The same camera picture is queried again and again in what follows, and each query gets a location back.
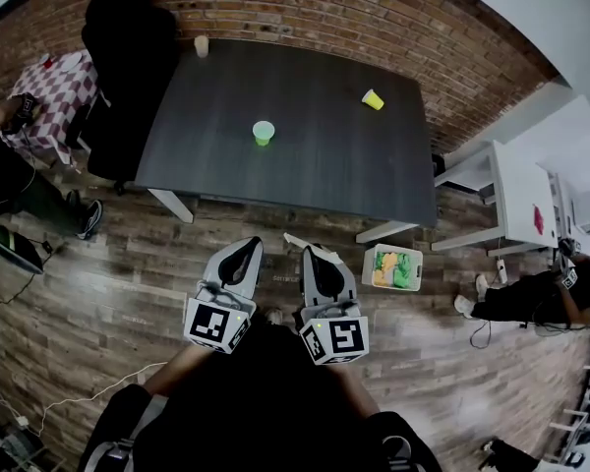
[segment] green cup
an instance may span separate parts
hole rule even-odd
[[[275,127],[268,121],[258,121],[254,124],[252,131],[254,132],[254,137],[256,137],[256,144],[260,147],[265,147],[271,138],[273,138]]]

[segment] brick wall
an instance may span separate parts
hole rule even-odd
[[[42,53],[83,48],[89,0],[29,0],[0,21],[0,95]],[[435,150],[476,135],[557,72],[477,0],[154,0],[197,34],[317,49],[416,79]]]

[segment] person's hand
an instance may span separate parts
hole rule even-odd
[[[558,286],[559,290],[566,288],[563,285],[563,276],[561,275],[560,272],[556,272],[555,275],[553,276],[553,283]]]
[[[21,106],[22,100],[20,98],[4,99],[0,101],[0,128],[13,119]]]

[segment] white basket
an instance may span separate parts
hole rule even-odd
[[[411,261],[411,274],[409,276],[409,286],[407,288],[399,288],[394,286],[377,285],[374,283],[374,270],[376,264],[376,254],[395,253],[406,254]],[[363,276],[361,281],[364,285],[372,285],[378,288],[388,288],[390,290],[408,290],[410,292],[417,292],[422,285],[422,263],[424,256],[419,250],[410,250],[408,248],[394,247],[392,245],[385,245],[379,243],[374,248],[365,252],[365,259],[363,260]]]

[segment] food in basket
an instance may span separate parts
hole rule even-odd
[[[410,286],[411,259],[407,254],[378,252],[375,264],[374,284],[397,288]]]

